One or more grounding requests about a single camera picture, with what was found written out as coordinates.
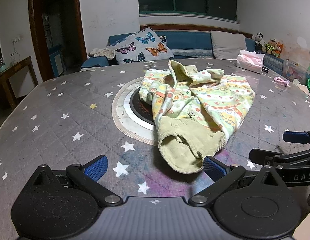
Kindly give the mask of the dark wooden door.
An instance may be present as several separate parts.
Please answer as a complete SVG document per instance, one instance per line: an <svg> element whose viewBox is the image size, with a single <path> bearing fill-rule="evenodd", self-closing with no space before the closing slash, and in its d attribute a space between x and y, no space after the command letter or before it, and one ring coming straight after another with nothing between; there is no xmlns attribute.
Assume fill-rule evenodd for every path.
<svg viewBox="0 0 310 240"><path fill-rule="evenodd" d="M87 59L80 0L28 0L28 11L42 80L78 71Z"/></svg>

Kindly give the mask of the pink tissue pack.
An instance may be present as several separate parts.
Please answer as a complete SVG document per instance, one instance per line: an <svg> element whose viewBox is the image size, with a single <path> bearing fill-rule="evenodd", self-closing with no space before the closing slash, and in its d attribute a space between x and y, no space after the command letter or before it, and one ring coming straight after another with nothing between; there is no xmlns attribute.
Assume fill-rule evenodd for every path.
<svg viewBox="0 0 310 240"><path fill-rule="evenodd" d="M247 50L241 50L237 56L236 66L257 74L261 74L263 59L264 54L258 54L255 51L250 52Z"/></svg>

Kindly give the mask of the yellow plush toy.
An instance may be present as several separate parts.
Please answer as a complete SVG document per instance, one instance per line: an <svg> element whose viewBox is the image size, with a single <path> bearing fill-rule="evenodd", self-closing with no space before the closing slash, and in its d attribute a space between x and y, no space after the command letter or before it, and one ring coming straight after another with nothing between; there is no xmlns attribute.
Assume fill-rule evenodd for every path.
<svg viewBox="0 0 310 240"><path fill-rule="evenodd" d="M264 44L262 51L266 54L274 55L276 50L276 44L277 42L275 39L270 39L268 43Z"/></svg>

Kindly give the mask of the cream cloth on sofa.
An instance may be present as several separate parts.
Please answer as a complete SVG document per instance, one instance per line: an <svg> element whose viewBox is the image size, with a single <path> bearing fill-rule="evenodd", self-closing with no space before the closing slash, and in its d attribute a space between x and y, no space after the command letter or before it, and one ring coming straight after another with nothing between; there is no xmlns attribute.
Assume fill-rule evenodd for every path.
<svg viewBox="0 0 310 240"><path fill-rule="evenodd" d="M89 57L106 57L111 60L115 57L115 50L110 48L94 48L91 52L88 53Z"/></svg>

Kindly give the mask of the panda plush toy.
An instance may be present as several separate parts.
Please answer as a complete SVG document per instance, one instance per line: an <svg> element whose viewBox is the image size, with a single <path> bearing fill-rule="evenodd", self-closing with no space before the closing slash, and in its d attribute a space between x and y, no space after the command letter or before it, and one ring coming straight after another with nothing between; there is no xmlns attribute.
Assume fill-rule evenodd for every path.
<svg viewBox="0 0 310 240"><path fill-rule="evenodd" d="M266 45L267 43L263 40L263 34L257 33L255 35L255 52L266 53Z"/></svg>

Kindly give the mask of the pink fabric hair band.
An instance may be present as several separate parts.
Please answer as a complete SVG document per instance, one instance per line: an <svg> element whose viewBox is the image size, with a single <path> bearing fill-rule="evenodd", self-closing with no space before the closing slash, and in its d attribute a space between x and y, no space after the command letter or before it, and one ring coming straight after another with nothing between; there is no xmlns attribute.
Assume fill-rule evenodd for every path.
<svg viewBox="0 0 310 240"><path fill-rule="evenodd" d="M290 87L289 81L282 79L281 77L277 76L273 78L276 84L282 85L284 87Z"/></svg>

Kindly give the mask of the colourful patterned children's jacket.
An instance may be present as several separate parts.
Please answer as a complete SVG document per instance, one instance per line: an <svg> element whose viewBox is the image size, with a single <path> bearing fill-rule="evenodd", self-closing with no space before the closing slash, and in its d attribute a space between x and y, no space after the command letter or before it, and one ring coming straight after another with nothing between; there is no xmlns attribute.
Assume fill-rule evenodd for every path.
<svg viewBox="0 0 310 240"><path fill-rule="evenodd" d="M140 100L152 108L158 149L176 172L198 173L240 128L255 99L245 77L170 60L145 72Z"/></svg>

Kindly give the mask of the clear plastic toy box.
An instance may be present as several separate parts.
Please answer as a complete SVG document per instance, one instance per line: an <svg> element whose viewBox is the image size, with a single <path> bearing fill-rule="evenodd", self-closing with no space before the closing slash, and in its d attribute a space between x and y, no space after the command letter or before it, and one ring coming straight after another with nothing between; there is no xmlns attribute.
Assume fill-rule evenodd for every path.
<svg viewBox="0 0 310 240"><path fill-rule="evenodd" d="M282 73L289 81L293 82L294 80L298 80L302 85L306 85L310 79L310 70L290 60L284 61Z"/></svg>

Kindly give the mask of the grey plain pillow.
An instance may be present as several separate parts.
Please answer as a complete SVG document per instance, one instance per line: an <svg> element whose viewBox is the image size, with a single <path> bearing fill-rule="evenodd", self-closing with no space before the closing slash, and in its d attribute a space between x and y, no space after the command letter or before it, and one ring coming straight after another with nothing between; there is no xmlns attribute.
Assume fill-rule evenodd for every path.
<svg viewBox="0 0 310 240"><path fill-rule="evenodd" d="M241 50L246 50L245 36L212 30L212 52L216 59L236 60Z"/></svg>

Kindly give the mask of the black small device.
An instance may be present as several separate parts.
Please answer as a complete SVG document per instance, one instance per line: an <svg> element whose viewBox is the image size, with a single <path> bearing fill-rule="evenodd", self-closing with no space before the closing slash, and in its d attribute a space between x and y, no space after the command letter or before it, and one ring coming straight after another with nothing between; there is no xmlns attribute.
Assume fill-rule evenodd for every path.
<svg viewBox="0 0 310 240"><path fill-rule="evenodd" d="M262 72L264 72L264 73L269 73L269 68L263 66L263 67L262 67Z"/></svg>

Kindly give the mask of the orange fox plush toy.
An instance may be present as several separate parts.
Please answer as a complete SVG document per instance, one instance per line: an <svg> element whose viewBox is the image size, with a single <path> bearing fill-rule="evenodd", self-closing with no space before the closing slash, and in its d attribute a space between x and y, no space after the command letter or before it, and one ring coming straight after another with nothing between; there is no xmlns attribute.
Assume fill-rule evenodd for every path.
<svg viewBox="0 0 310 240"><path fill-rule="evenodd" d="M283 51L283 43L278 41L276 43L275 49L272 51L272 55L277 58L280 58L282 51Z"/></svg>

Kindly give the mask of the blue sofa bench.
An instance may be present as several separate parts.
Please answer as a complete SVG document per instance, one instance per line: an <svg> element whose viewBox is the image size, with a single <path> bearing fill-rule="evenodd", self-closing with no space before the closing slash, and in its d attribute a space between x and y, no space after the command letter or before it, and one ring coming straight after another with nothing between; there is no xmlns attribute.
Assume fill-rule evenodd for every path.
<svg viewBox="0 0 310 240"><path fill-rule="evenodd" d="M184 58L203 58L213 57L212 41L210 32L203 31L155 31L159 37L163 37L168 48L173 52L176 59ZM124 38L131 35L120 34L110 36L108 43L110 45L116 42L124 41ZM248 51L254 51L255 41L252 38L245 37L246 48ZM273 70L277 74L282 74L284 60L272 55L265 55L263 58L265 67ZM80 67L80 70L92 67L105 67L118 64L116 59L108 60L106 57L89 57Z"/></svg>

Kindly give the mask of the butterfly print pillow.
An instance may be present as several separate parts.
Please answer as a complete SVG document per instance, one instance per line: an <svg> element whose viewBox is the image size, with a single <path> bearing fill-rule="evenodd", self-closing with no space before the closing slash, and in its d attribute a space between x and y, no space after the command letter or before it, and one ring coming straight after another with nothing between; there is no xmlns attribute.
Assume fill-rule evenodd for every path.
<svg viewBox="0 0 310 240"><path fill-rule="evenodd" d="M158 36L151 28L117 40L109 49L114 50L118 64L155 61L174 58L165 36Z"/></svg>

